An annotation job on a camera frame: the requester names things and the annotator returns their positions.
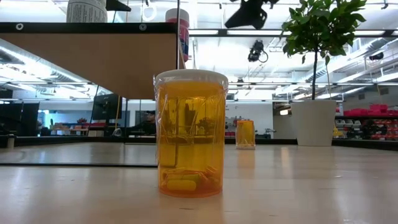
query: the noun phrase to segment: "ceiling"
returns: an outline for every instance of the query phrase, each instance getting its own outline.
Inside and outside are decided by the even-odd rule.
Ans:
[[[65,22],[67,11],[66,0],[2,0],[0,2],[0,22]],[[118,12],[115,16],[115,22],[164,22],[165,12],[177,6],[176,1],[172,0],[149,0],[149,7],[146,6],[145,1],[128,1],[132,11],[129,13]],[[263,9],[268,13],[268,19],[264,29],[280,29],[280,26],[289,18],[289,7],[297,7],[299,0],[280,0],[273,9],[269,9],[269,5],[264,5]],[[397,29],[398,28],[398,0],[388,1],[389,7],[381,9],[384,1],[368,0],[368,5],[361,14],[367,19],[366,22],[360,25],[360,29]],[[220,0],[181,0],[181,8],[188,11],[190,15],[190,29],[225,29],[224,23],[235,11],[239,8],[239,3]],[[108,14],[108,22],[112,22],[113,13]],[[242,27],[243,29],[252,29],[252,27]],[[249,49],[254,41],[262,40],[269,56],[266,63],[248,62]],[[362,39],[358,44],[359,47],[366,48],[367,43],[376,40],[376,38]],[[245,82],[305,82],[308,74],[312,73],[313,63],[310,58],[314,54],[308,54],[307,60],[304,64],[301,62],[301,56],[295,55],[287,58],[282,53],[284,39],[274,37],[191,37],[190,38],[190,60],[187,62],[187,68],[199,68],[205,70],[213,70],[226,75],[231,82],[236,82],[238,78],[244,78]],[[335,63],[335,68],[332,69],[330,80],[331,82],[338,82],[350,75],[362,72],[375,63],[383,64],[395,59],[397,49],[396,42],[391,41],[388,45],[382,46],[379,51],[384,51],[385,58],[382,61],[371,62],[365,60],[366,54],[355,57],[354,60],[347,56],[341,58],[339,62]],[[61,71],[54,73],[56,78],[65,78],[69,75],[71,77],[78,77],[78,74],[72,74],[62,68],[45,61],[42,58],[37,58],[28,52],[10,46],[6,42],[0,42],[0,46],[5,49],[19,52],[22,55],[28,56],[37,63],[46,65],[54,71]],[[347,52],[353,51],[351,48],[346,48]],[[324,61],[320,61],[318,68],[322,68]],[[3,65],[2,69],[10,67],[10,65]],[[373,71],[373,77],[381,76],[379,70]],[[369,74],[357,77],[349,82],[365,82],[363,80],[369,79]],[[7,80],[5,77],[0,77],[0,80]],[[317,82],[325,82],[325,77],[319,77]],[[42,86],[51,90],[53,86]],[[286,86],[269,86],[267,88],[244,87],[239,95],[240,99],[269,99],[273,93],[290,93],[299,95],[309,91],[308,86],[299,88],[286,89]],[[95,94],[93,92],[95,87],[90,88],[88,97]],[[319,88],[318,92],[322,94],[326,88]]]

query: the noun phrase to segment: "table surface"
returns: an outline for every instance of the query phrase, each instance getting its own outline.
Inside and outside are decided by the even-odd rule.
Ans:
[[[7,224],[397,223],[398,152],[226,146],[223,192],[207,198],[160,194],[157,169],[2,167],[0,186]]]

